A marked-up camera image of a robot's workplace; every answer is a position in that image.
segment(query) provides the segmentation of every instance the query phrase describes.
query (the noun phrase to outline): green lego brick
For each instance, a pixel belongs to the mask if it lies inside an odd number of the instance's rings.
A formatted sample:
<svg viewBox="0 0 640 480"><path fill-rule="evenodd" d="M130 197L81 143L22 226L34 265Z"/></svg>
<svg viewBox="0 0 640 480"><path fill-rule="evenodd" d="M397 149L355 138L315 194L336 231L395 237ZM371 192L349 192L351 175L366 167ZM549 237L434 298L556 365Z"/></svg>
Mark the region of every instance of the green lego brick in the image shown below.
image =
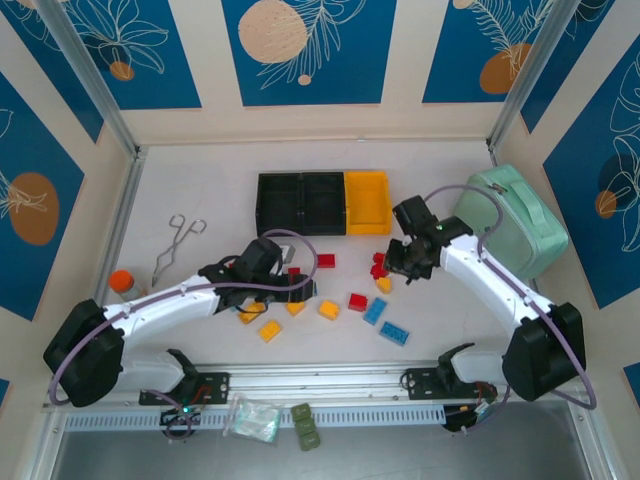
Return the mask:
<svg viewBox="0 0 640 480"><path fill-rule="evenodd" d="M306 435L302 435L300 437L300 448L303 452L307 452L312 448L317 448L320 446L320 435L318 432L307 433Z"/></svg>
<svg viewBox="0 0 640 480"><path fill-rule="evenodd" d="M291 407L291 416L293 417L294 422L299 422L300 420L304 420L305 418L310 418L311 407L308 403L303 403L302 405Z"/></svg>
<svg viewBox="0 0 640 480"><path fill-rule="evenodd" d="M299 422L296 422L296 433L299 436L303 436L315 431L316 431L316 422L313 421L313 418L305 418L304 420L300 420Z"/></svg>

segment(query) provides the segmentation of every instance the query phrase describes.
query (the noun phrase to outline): clear plastic bag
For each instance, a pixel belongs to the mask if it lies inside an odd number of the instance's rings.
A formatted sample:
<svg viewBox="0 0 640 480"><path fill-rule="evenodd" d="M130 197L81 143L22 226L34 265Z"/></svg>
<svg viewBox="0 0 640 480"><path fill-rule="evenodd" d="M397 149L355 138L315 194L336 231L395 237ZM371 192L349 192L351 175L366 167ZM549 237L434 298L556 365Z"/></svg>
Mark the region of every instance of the clear plastic bag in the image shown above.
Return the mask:
<svg viewBox="0 0 640 480"><path fill-rule="evenodd" d="M273 444L281 416L282 409L276 405L235 395L229 406L223 435L226 437L231 434Z"/></svg>

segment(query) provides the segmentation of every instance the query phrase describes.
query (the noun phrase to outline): green storage case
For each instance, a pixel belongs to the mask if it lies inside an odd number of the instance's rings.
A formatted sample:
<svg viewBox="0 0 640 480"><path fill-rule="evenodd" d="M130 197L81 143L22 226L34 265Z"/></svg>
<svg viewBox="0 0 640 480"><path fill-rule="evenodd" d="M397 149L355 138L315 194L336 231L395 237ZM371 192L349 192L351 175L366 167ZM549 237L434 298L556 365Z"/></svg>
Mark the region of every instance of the green storage case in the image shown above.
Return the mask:
<svg viewBox="0 0 640 480"><path fill-rule="evenodd" d="M502 225L489 237L486 247L518 278L538 276L567 248L569 237L562 224L513 166L502 165L472 175L467 185L484 190L501 205ZM477 236L498 219L495 206L487 198L468 190L460 196L454 215Z"/></svg>

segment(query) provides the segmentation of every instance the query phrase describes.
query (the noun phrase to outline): yellow tray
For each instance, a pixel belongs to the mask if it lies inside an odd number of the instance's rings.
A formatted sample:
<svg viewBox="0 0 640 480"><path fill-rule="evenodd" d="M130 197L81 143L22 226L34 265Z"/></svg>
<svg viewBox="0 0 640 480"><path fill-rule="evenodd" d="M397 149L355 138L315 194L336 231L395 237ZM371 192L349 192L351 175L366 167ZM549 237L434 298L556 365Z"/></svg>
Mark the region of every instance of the yellow tray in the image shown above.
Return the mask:
<svg viewBox="0 0 640 480"><path fill-rule="evenodd" d="M385 172L345 172L347 235L391 233L391 196Z"/></svg>

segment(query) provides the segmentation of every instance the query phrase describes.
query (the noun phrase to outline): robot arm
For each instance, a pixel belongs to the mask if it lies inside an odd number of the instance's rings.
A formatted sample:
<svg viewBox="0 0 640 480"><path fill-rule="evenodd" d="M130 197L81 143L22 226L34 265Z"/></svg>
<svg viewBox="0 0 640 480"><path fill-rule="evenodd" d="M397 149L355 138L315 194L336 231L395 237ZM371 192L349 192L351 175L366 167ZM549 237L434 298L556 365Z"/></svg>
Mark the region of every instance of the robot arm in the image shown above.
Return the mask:
<svg viewBox="0 0 640 480"><path fill-rule="evenodd" d="M136 347L177 325L239 307L248 298L282 303L311 298L314 282L288 288L302 284L307 276L283 275L282 262L281 248L260 237L242 255L208 265L180 285L153 295L104 309L93 300L81 302L47 347L44 360L55 373L83 338L108 318L118 318L82 348L64 371L60 383L71 403L83 407L111 391L139 390L168 392L179 401L191 399L202 385L201 375L182 352L147 353Z"/></svg>
<svg viewBox="0 0 640 480"><path fill-rule="evenodd" d="M442 355L438 376L449 391L460 383L508 383L520 397L532 401L577 375L534 304L552 319L585 367L582 318L571 304L555 306L491 254L479 255L478 238L471 229L456 217L439 221L421 197L405 200L393 212L405 239L391 240L385 268L406 276L407 284L431 278L434 267L443 268L489 307L510 338L506 350L465 344Z"/></svg>

